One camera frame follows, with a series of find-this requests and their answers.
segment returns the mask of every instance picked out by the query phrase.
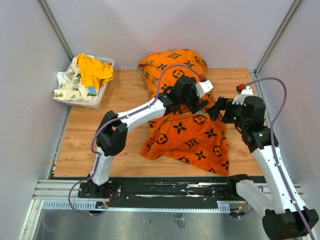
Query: orange cloth with black pattern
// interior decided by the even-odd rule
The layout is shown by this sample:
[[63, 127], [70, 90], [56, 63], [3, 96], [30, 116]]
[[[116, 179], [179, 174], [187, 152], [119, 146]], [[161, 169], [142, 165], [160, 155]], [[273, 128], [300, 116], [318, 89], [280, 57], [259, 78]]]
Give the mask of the orange cloth with black pattern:
[[[173, 64], [185, 64], [203, 75], [208, 69], [202, 57], [189, 49], [154, 52], [138, 64], [140, 69], [144, 68], [150, 98], [156, 96], [162, 71]], [[172, 67], [162, 77], [160, 92], [170, 92], [177, 79], [183, 75], [195, 77], [197, 82], [200, 81], [190, 69], [182, 66]], [[209, 104], [202, 109], [203, 112], [216, 102], [212, 92], [202, 98], [207, 99]], [[209, 116], [189, 112], [186, 106], [181, 106], [176, 112], [149, 121], [151, 135], [140, 154], [150, 160], [166, 156], [208, 172], [228, 176], [229, 145], [225, 137], [226, 125], [221, 122], [221, 115], [217, 121], [211, 121]]]

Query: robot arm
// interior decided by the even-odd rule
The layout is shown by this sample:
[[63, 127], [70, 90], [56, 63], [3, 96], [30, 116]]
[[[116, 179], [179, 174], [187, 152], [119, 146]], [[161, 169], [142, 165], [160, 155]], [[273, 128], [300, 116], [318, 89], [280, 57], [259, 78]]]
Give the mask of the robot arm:
[[[231, 188], [236, 192], [235, 195], [247, 200], [262, 216], [264, 230], [270, 239], [306, 236], [308, 232], [300, 213], [312, 229], [319, 220], [317, 211], [308, 209], [297, 193], [283, 163], [276, 136], [271, 136], [270, 128], [264, 126], [266, 105], [263, 100], [253, 96], [249, 86], [239, 85], [237, 91], [239, 95], [235, 99], [219, 97], [216, 104], [207, 112], [214, 121], [221, 110], [225, 111], [222, 122], [234, 124], [241, 134], [243, 142], [248, 146], [264, 173], [271, 199], [244, 174], [231, 177], [233, 183]], [[272, 138], [278, 162], [274, 157]]]
[[212, 89], [213, 85], [209, 80], [204, 79], [204, 81], [197, 83], [195, 78], [182, 76], [172, 87], [170, 93], [160, 93], [155, 102], [153, 98], [149, 102], [130, 111], [118, 114], [115, 114], [113, 111], [107, 112], [99, 129], [111, 119], [124, 118], [109, 124], [97, 136], [96, 144], [99, 154], [96, 156], [94, 165], [96, 165], [98, 158], [99, 163], [96, 171], [90, 173], [92, 176], [89, 182], [91, 189], [96, 192], [99, 186], [108, 181], [113, 160], [125, 148], [127, 134], [131, 130], [152, 119], [174, 112], [182, 104], [187, 105], [192, 113], [198, 112], [209, 103], [207, 100], [199, 103], [199, 100]]
[[[119, 120], [119, 122], [115, 122], [116, 125], [118, 125], [118, 126], [120, 125], [120, 127], [121, 127], [121, 129], [118, 129], [118, 131], [123, 130], [121, 133], [118, 133], [118, 134], [120, 134], [120, 136], [122, 134], [122, 136], [127, 138], [127, 134], [129, 132], [131, 132], [131, 130], [139, 127], [140, 125], [142, 125], [148, 121], [151, 121], [152, 119], [156, 119], [156, 118], [160, 118], [160, 117], [164, 116], [166, 113], [166, 108], [164, 107], [163, 102], [161, 100], [157, 99], [155, 101], [155, 103], [150, 106], [150, 104], [153, 101], [154, 101], [154, 99], [151, 99], [149, 102], [145, 103], [142, 106], [139, 106], [139, 107], [132, 109], [130, 111], [125, 111], [125, 112], [119, 113], [118, 114], [119, 117], [121, 117], [121, 116], [128, 116], [128, 117], [123, 118], [122, 120]], [[130, 113], [133, 113], [137, 109], [143, 108], [144, 106], [149, 106], [149, 107], [146, 108], [145, 110], [142, 110], [136, 114], [129, 116]], [[105, 122], [107, 122], [109, 119], [111, 119], [111, 117], [113, 115], [114, 115], [113, 112], [108, 112], [105, 115], [105, 117], [101, 123], [101, 126]], [[125, 141], [126, 141], [126, 139], [124, 137], [119, 137], [117, 139], [117, 142], [113, 143], [113, 145], [121, 146], [121, 148], [122, 148], [123, 144], [121, 142], [124, 141], [124, 144], [125, 144]], [[111, 155], [110, 154], [105, 155], [105, 152], [102, 147], [102, 143], [98, 142], [97, 151], [100, 153], [100, 156], [101, 156], [99, 159], [99, 165], [98, 165], [96, 172], [94, 173], [92, 171], [90, 173], [90, 175], [93, 175], [93, 177], [92, 177], [93, 182], [97, 186], [100, 186], [108, 181], [109, 172], [110, 172], [112, 163], [116, 157], [115, 154], [118, 154], [117, 152], [119, 150], [117, 149], [115, 152], [112, 152], [112, 149], [111, 149], [111, 152], [109, 152]], [[96, 164], [97, 158], [98, 158], [98, 155], [95, 157], [94, 164]]]

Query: white enclosure wall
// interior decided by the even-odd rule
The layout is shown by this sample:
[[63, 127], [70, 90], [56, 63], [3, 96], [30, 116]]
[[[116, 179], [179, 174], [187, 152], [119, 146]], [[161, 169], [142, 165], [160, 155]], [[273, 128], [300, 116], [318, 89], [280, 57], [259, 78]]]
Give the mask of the white enclosure wall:
[[53, 90], [68, 60], [35, 0], [2, 0], [0, 32], [0, 238], [16, 240], [66, 115]]
[[[275, 130], [284, 161], [306, 203], [320, 213], [320, 1], [304, 1], [279, 40], [260, 77], [282, 79], [288, 90]], [[277, 113], [284, 91], [277, 82], [264, 82], [263, 95]], [[320, 224], [315, 226], [320, 236]]]
[[212, 68], [254, 69], [293, 0], [47, 0], [76, 56], [136, 68], [155, 51], [194, 49]]

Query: wooden board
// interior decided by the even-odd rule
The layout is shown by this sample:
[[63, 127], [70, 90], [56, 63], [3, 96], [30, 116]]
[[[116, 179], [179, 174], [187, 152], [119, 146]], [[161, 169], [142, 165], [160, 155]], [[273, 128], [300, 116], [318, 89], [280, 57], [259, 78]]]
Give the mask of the wooden board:
[[[248, 83], [248, 69], [209, 69], [206, 76], [214, 85], [214, 97], [234, 98], [236, 85]], [[55, 169], [55, 177], [87, 176], [92, 170], [95, 155], [90, 151], [92, 138], [106, 112], [115, 113], [133, 109], [149, 100], [149, 90], [143, 72], [139, 69], [115, 70], [99, 109], [73, 107], [67, 124], [63, 144]], [[228, 124], [229, 173], [230, 175], [263, 175], [263, 172], [241, 135], [232, 124]], [[160, 157], [147, 160], [139, 155], [149, 137], [150, 128], [144, 124], [134, 129], [127, 138], [125, 149], [117, 155], [111, 168], [111, 176], [213, 176], [173, 158]]]

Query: plastic bin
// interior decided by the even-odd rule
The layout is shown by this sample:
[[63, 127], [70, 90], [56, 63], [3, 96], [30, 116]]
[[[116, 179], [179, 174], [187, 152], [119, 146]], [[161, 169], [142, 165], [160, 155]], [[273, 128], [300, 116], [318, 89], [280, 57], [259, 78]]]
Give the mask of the plastic bin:
[[[99, 56], [95, 56], [95, 59], [99, 60], [102, 63], [107, 63], [107, 64], [111, 64], [111, 66], [113, 67], [115, 65], [115, 61], [111, 58], [106, 58], [106, 57], [99, 57]], [[98, 97], [95, 99], [95, 101], [91, 101], [91, 102], [84, 102], [84, 101], [59, 101], [65, 104], [68, 104], [69, 106], [73, 106], [73, 107], [81, 107], [81, 108], [90, 108], [90, 109], [98, 109], [100, 108], [100, 105], [102, 103], [102, 99], [104, 98], [107, 86], [109, 83], [106, 83], [105, 85], [103, 85], [98, 93]]]

